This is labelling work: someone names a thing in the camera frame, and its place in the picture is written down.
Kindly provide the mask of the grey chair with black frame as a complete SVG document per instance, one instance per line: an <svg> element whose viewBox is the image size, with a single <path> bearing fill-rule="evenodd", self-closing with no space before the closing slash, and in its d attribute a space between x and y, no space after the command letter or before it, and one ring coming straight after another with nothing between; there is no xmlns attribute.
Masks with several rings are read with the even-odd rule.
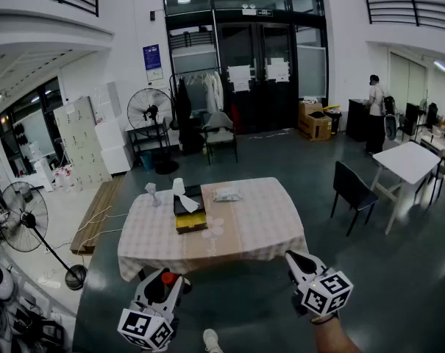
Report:
<svg viewBox="0 0 445 353"><path fill-rule="evenodd" d="M204 135L204 147L208 164L211 164L213 156L212 147L219 144L232 144L235 161L238 162L238 145L236 129L233 121L222 111L214 112L210 115L207 123L202 127Z"/></svg>

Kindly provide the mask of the white foam box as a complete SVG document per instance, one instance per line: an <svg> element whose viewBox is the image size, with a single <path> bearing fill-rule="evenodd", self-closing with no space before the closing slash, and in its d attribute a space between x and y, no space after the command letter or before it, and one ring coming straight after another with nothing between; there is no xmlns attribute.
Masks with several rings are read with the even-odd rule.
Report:
<svg viewBox="0 0 445 353"><path fill-rule="evenodd" d="M95 132L102 150L124 146L124 138L117 119L95 125Z"/></svg>
<svg viewBox="0 0 445 353"><path fill-rule="evenodd" d="M101 155L110 174L125 173L132 168L132 155L126 146L102 150Z"/></svg>

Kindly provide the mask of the black clothes rack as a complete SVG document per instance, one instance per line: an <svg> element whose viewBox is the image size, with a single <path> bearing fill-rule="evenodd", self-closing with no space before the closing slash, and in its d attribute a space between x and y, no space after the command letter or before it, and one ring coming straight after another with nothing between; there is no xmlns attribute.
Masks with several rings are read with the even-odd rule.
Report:
<svg viewBox="0 0 445 353"><path fill-rule="evenodd" d="M169 78L170 85L170 99L172 106L172 121L170 123L170 127L173 130L179 132L179 126L177 123L177 115L175 110L175 101L176 101L176 93L177 93L177 84L179 78L183 78L185 80L185 86L187 88L188 97L191 102L191 120L193 125L199 130L201 136L204 139L204 135L202 133L202 127L207 123L210 115L207 111L207 101L205 95L205 86L203 82L203 77L210 72L217 71L221 78L219 68L204 68L195 71L183 71L176 72L172 74Z"/></svg>

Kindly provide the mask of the wooden pallet platform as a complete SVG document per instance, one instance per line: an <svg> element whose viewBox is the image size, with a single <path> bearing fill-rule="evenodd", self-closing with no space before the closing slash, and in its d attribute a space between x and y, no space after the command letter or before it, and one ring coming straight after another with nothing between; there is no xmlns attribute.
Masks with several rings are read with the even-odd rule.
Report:
<svg viewBox="0 0 445 353"><path fill-rule="evenodd" d="M124 177L124 174L119 174L101 184L71 241L70 251L73 254L92 255L94 252L98 234L104 229L104 222L118 196Z"/></svg>

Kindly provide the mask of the small red-capped item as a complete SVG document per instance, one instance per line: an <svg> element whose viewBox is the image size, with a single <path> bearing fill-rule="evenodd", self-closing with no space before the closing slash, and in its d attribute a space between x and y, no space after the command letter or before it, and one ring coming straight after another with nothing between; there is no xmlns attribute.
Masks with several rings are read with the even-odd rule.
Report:
<svg viewBox="0 0 445 353"><path fill-rule="evenodd" d="M172 272L170 272L170 271L163 272L163 273L160 275L160 279L161 279L162 283L163 283L168 289L172 289L172 288L175 286L175 284L176 284L176 282L177 282L177 280L178 280L179 278L180 278L180 275L179 275L179 274L175 274L175 273L172 273Z"/></svg>

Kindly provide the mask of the white tissue roll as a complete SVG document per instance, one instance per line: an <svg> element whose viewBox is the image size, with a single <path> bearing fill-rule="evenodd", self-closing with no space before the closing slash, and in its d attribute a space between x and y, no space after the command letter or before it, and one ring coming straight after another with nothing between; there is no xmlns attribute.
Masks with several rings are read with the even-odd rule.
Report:
<svg viewBox="0 0 445 353"><path fill-rule="evenodd" d="M172 190L173 194L179 198L182 206L186 209L187 212L193 213L198 209L199 203L195 202L185 195L185 185L182 178L174 179Z"/></svg>

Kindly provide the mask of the white square table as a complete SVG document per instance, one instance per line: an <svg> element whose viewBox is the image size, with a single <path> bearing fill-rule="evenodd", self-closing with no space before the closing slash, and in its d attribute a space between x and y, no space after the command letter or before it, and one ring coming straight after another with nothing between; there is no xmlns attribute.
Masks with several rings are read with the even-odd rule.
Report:
<svg viewBox="0 0 445 353"><path fill-rule="evenodd" d="M405 192L423 180L439 164L440 159L436 154L411 141L376 153L372 159L377 163L378 169L370 190L378 190L394 203L393 212L385 228L387 235L396 220L399 208L403 205ZM397 176L399 182L389 188L381 185L379 179L383 170Z"/></svg>

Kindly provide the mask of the black pedestal fan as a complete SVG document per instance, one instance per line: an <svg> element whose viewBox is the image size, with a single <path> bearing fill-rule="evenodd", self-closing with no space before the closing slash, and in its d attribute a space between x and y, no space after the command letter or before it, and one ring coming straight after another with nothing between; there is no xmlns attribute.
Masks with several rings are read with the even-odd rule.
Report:
<svg viewBox="0 0 445 353"><path fill-rule="evenodd" d="M145 126L157 126L163 119L168 124L172 121L172 106L170 97L163 91L155 88L145 88L136 92L127 105L127 119L133 129ZM158 174L168 175L178 169L178 164L172 159L154 164Z"/></svg>
<svg viewBox="0 0 445 353"><path fill-rule="evenodd" d="M87 269L83 264L68 265L46 242L49 212L40 191L28 182L8 185L1 194L7 216L0 222L0 234L6 244L17 252L32 252L40 246L65 269L65 285L70 290L82 289Z"/></svg>

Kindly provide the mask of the dark upholstered chair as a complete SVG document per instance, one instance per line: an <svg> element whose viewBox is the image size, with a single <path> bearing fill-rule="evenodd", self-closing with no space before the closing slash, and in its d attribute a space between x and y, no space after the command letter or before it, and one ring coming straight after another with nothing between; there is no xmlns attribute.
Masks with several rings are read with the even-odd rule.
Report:
<svg viewBox="0 0 445 353"><path fill-rule="evenodd" d="M364 210L368 210L364 224L369 222L374 205L378 202L379 198L349 166L341 161L335 162L333 189L335 191L335 199L330 217L332 218L335 214L339 196L349 204L351 210L355 211L355 215L346 233L346 236L349 237L358 216Z"/></svg>

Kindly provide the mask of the person's right forearm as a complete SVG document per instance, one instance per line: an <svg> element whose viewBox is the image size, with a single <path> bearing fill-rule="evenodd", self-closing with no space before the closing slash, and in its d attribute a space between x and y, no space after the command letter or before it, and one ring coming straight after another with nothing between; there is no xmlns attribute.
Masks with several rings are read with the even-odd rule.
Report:
<svg viewBox="0 0 445 353"><path fill-rule="evenodd" d="M336 314L310 320L314 326L317 353L362 353L344 332Z"/></svg>

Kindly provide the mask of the white wet wipes packet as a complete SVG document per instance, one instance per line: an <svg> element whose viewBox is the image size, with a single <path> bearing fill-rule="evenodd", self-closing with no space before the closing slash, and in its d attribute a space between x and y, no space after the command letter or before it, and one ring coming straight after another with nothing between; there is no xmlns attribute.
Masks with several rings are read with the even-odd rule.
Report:
<svg viewBox="0 0 445 353"><path fill-rule="evenodd" d="M236 188L216 188L213 194L215 202L237 202L242 199L242 195Z"/></svg>

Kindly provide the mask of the white hanging coats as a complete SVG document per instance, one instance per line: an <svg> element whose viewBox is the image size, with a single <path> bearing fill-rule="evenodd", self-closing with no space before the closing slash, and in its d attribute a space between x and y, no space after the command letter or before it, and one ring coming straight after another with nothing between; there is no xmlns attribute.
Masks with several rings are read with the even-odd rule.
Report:
<svg viewBox="0 0 445 353"><path fill-rule="evenodd" d="M205 95L207 101L207 111L209 114L222 111L224 109L224 90L221 78L217 71L207 73L203 77Z"/></svg>

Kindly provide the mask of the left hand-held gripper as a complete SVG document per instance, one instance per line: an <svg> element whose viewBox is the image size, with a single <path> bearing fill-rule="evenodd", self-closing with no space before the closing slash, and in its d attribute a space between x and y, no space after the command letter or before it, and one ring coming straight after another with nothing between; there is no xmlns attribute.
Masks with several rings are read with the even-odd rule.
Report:
<svg viewBox="0 0 445 353"><path fill-rule="evenodd" d="M179 306L182 295L192 291L192 284L182 275L173 275L168 295L162 275L169 272L168 268L162 268L149 274L138 285L135 300L122 311L117 331L140 349L167 349L176 337L178 320L174 309ZM167 298L170 304L163 307L154 309L146 305L160 304Z"/></svg>

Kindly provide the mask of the black hanging coat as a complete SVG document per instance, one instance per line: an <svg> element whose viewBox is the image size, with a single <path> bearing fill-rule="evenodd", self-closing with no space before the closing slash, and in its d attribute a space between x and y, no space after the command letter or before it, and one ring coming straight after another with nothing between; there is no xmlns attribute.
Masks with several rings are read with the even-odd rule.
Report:
<svg viewBox="0 0 445 353"><path fill-rule="evenodd" d="M175 101L177 123L179 126L179 141L184 155L202 150L204 139L191 120L191 102L188 97L185 80L179 78Z"/></svg>

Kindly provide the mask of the black shelf table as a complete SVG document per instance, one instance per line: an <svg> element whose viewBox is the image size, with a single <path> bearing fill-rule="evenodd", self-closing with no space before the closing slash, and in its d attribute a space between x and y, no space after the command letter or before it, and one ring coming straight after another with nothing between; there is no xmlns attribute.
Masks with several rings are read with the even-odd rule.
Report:
<svg viewBox="0 0 445 353"><path fill-rule="evenodd" d="M135 156L135 165L143 164L140 156L147 152L150 153L153 164L171 159L171 144L165 118L157 126L150 125L141 129L133 129L128 126L126 132Z"/></svg>

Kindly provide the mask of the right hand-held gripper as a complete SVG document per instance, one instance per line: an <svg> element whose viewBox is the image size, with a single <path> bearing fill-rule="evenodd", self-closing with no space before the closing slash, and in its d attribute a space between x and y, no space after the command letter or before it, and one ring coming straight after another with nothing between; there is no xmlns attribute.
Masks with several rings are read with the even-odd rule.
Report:
<svg viewBox="0 0 445 353"><path fill-rule="evenodd" d="M348 302L354 285L342 271L327 270L318 257L306 252L287 250L285 259L296 286L291 301L299 315L325 317Z"/></svg>

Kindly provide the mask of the black bin with yellow bag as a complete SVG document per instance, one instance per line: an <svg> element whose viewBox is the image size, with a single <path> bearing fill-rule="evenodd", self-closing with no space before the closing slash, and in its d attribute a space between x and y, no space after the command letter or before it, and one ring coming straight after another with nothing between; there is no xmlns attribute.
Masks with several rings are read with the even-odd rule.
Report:
<svg viewBox="0 0 445 353"><path fill-rule="evenodd" d="M324 114L332 119L331 135L336 135L341 119L341 109L339 104L329 105L323 108Z"/></svg>

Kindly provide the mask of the group of white jugs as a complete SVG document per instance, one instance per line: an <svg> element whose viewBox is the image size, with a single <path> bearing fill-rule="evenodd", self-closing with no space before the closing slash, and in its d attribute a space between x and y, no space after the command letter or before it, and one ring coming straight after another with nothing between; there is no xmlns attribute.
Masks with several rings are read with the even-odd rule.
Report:
<svg viewBox="0 0 445 353"><path fill-rule="evenodd" d="M66 165L53 171L54 188L69 193L76 190L76 177L74 176L73 166Z"/></svg>

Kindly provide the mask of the black glass double door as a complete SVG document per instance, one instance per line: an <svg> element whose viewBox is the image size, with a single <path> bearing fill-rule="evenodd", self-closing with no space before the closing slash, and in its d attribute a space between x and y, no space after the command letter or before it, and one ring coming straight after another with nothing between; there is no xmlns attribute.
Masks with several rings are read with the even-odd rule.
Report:
<svg viewBox="0 0 445 353"><path fill-rule="evenodd" d="M239 22L219 24L217 29L224 109L232 118L236 130L248 134L294 127L297 101L289 25ZM273 57L289 62L288 82L266 79L266 65ZM235 65L250 65L250 91L233 93L227 68Z"/></svg>

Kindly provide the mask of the blue wall poster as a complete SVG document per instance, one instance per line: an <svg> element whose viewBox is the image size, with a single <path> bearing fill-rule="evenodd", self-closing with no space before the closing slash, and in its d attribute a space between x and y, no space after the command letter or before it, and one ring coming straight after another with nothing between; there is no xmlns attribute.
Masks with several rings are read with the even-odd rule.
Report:
<svg viewBox="0 0 445 353"><path fill-rule="evenodd" d="M144 66L147 71L162 67L158 44L143 47Z"/></svg>

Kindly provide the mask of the black and gold box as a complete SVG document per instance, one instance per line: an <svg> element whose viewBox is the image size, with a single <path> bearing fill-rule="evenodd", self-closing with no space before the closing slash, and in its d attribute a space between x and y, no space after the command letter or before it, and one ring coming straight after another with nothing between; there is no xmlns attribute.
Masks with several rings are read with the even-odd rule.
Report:
<svg viewBox="0 0 445 353"><path fill-rule="evenodd" d="M199 206L194 212L190 213L185 209L180 198L174 196L174 215L177 233L182 235L208 229L201 185L187 186L185 195L197 202Z"/></svg>

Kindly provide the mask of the white paper door sign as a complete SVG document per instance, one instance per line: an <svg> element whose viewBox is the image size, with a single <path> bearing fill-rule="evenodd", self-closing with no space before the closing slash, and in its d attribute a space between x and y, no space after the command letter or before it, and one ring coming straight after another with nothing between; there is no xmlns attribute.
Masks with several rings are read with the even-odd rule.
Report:
<svg viewBox="0 0 445 353"><path fill-rule="evenodd" d="M289 62L281 57L271 58L266 65L266 79L275 82L288 82L290 77Z"/></svg>
<svg viewBox="0 0 445 353"><path fill-rule="evenodd" d="M250 91L252 79L250 65L235 65L227 68L229 82L233 86L233 93Z"/></svg>

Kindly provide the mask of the grey chair with dark legs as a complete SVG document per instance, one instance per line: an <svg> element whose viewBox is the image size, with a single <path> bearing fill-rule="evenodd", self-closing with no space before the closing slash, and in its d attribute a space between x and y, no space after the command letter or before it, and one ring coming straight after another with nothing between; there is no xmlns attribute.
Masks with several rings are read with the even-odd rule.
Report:
<svg viewBox="0 0 445 353"><path fill-rule="evenodd" d="M436 196L436 198L440 196L445 177L445 149L431 149L431 152L440 159L440 162L433 170L431 170L430 175L427 178L427 185L432 181L434 182L430 203L432 203L434 196Z"/></svg>

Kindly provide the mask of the black cabinet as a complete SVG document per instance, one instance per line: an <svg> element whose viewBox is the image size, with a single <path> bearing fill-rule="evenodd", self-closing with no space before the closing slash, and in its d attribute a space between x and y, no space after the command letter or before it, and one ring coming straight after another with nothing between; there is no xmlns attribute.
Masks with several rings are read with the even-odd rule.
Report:
<svg viewBox="0 0 445 353"><path fill-rule="evenodd" d="M357 142L366 142L369 124L369 106L364 99L350 99L346 134Z"/></svg>

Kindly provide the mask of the brown cardboard box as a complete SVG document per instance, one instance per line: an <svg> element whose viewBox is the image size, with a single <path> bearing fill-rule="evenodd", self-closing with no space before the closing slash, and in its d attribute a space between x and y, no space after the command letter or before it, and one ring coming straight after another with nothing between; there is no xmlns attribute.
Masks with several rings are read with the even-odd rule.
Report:
<svg viewBox="0 0 445 353"><path fill-rule="evenodd" d="M309 141L331 138L332 119L324 114L321 103L299 103L298 129Z"/></svg>

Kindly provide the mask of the person's white shoe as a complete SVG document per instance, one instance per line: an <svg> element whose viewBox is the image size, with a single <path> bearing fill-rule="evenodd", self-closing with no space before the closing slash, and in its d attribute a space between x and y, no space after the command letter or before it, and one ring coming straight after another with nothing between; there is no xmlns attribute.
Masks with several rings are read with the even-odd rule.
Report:
<svg viewBox="0 0 445 353"><path fill-rule="evenodd" d="M223 353L218 343L218 334L214 329L206 329L203 332L202 338L207 353Z"/></svg>

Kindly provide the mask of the table with checked tablecloth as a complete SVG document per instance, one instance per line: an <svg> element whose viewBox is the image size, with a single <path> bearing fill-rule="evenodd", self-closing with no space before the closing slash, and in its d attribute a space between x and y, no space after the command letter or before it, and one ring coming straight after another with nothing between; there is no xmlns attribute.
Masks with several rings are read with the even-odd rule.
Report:
<svg viewBox="0 0 445 353"><path fill-rule="evenodd" d="M236 188L237 202L215 202L216 188ZM144 266L186 274L236 260L271 260L291 249L307 252L295 204L274 177L202 186L208 229L179 235L171 190L139 195L129 209L118 243L122 279L131 281Z"/></svg>

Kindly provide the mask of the beige locker cabinet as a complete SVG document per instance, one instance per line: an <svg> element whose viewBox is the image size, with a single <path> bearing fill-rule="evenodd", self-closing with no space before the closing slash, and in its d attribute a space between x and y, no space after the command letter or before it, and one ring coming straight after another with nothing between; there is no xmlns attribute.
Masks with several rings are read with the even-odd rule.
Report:
<svg viewBox="0 0 445 353"><path fill-rule="evenodd" d="M112 177L102 157L95 119L87 96L54 111L72 174L83 189L99 188Z"/></svg>

